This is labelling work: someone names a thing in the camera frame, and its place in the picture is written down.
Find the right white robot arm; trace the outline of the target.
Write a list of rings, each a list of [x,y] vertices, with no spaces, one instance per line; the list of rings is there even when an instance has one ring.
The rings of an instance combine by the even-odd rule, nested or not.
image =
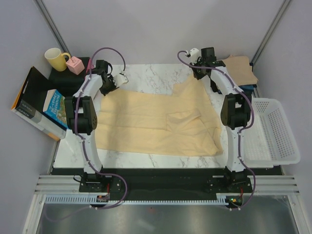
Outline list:
[[[220,118],[227,131],[228,160],[224,177],[218,178],[217,181],[229,192],[240,192],[240,189],[249,183],[243,143],[248,122],[254,122],[252,97],[239,88],[230,77],[225,63],[216,59],[213,47],[201,50],[193,48],[189,57],[194,77],[199,80],[208,76],[213,92],[220,91],[224,96]]]

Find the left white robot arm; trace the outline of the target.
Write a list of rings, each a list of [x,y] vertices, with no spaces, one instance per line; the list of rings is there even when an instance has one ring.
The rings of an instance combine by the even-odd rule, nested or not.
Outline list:
[[[65,98],[65,111],[67,126],[75,134],[83,158],[83,174],[80,176],[81,193],[104,193],[109,191],[110,176],[105,178],[100,175],[102,164],[100,162],[95,129],[98,125],[94,98],[101,89],[114,85],[113,78],[108,75],[111,64],[104,60],[96,61],[95,70],[87,74],[78,91]]]

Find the cream yellow t shirt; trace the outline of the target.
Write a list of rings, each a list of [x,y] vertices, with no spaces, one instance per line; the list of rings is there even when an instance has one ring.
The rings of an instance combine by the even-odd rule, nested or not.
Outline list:
[[[222,153],[220,135],[205,83],[192,76],[171,95],[118,89],[104,96],[95,133],[99,149],[189,157]]]

